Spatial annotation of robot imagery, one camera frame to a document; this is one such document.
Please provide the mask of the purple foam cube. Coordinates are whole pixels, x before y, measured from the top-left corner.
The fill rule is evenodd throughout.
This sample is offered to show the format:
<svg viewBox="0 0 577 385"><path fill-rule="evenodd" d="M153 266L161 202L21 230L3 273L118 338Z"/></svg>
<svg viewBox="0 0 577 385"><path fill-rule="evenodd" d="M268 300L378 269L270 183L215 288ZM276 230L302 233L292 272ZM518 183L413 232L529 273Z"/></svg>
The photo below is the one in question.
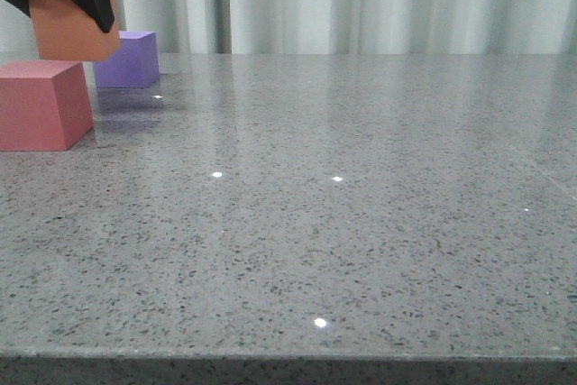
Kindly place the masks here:
<svg viewBox="0 0 577 385"><path fill-rule="evenodd" d="M96 86L145 88L160 78L157 33L120 31L121 47L110 58L93 63Z"/></svg>

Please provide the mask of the orange foam cube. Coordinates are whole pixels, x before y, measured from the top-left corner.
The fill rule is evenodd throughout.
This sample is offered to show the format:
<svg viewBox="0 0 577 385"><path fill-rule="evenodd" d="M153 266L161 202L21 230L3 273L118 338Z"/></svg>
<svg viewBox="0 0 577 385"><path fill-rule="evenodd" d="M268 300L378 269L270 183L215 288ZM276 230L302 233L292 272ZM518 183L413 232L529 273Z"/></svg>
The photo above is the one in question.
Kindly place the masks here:
<svg viewBox="0 0 577 385"><path fill-rule="evenodd" d="M72 0L28 0L42 60L102 61L121 47L118 25L102 32Z"/></svg>

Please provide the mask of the pale green curtain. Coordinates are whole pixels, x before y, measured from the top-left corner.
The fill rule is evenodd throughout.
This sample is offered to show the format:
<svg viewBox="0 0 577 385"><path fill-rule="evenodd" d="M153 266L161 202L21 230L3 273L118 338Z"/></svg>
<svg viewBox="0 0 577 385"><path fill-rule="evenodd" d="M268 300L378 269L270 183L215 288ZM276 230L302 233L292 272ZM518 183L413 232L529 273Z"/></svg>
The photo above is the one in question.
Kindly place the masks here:
<svg viewBox="0 0 577 385"><path fill-rule="evenodd" d="M125 30L183 53L558 54L576 0L116 0Z"/></svg>

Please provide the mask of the red foam cube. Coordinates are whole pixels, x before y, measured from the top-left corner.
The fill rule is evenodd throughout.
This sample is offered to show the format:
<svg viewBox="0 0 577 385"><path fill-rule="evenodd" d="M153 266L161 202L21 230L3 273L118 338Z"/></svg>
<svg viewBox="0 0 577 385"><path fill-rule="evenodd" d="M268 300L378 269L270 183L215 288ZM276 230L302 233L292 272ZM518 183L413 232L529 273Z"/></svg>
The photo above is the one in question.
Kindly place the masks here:
<svg viewBox="0 0 577 385"><path fill-rule="evenodd" d="M2 151L65 151L93 125L82 63L18 60L1 67Z"/></svg>

